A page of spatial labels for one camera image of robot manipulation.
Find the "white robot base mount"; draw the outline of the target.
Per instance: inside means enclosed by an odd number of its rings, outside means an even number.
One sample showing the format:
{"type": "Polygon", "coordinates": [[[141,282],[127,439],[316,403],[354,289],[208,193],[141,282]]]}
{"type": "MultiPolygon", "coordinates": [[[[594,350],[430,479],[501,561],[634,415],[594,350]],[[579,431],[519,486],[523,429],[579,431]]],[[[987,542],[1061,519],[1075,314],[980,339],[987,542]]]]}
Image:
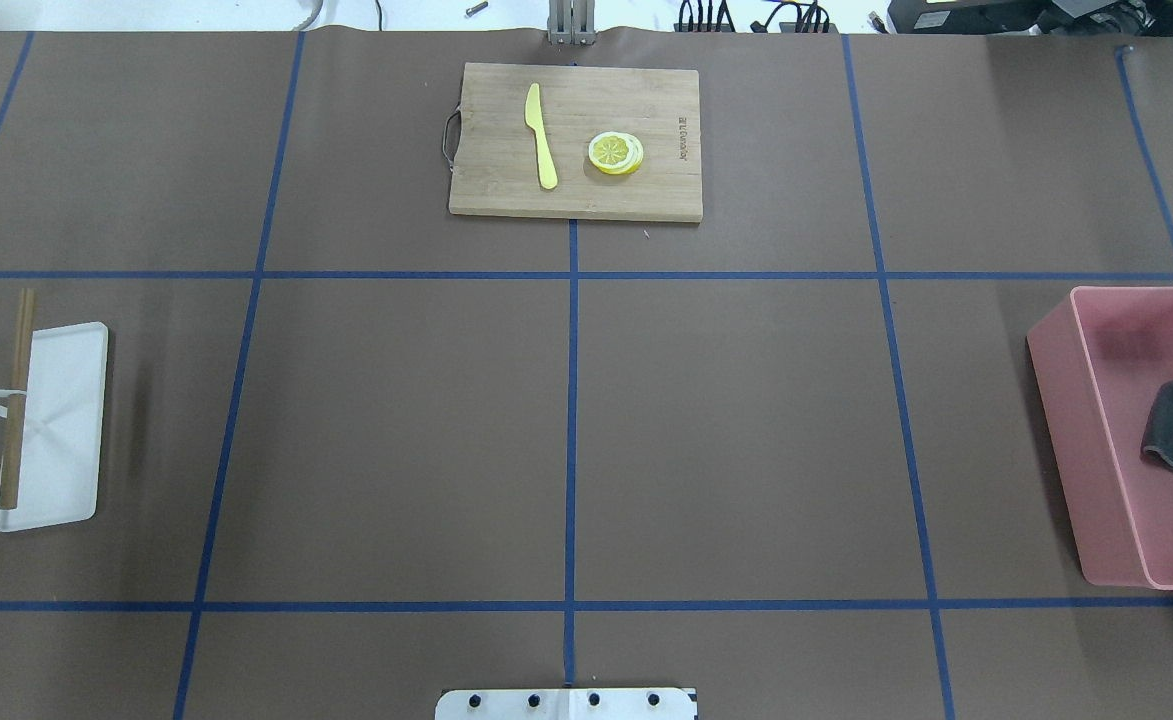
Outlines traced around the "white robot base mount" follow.
{"type": "Polygon", "coordinates": [[[696,692],[676,687],[457,690],[435,719],[697,719],[696,692]]]}

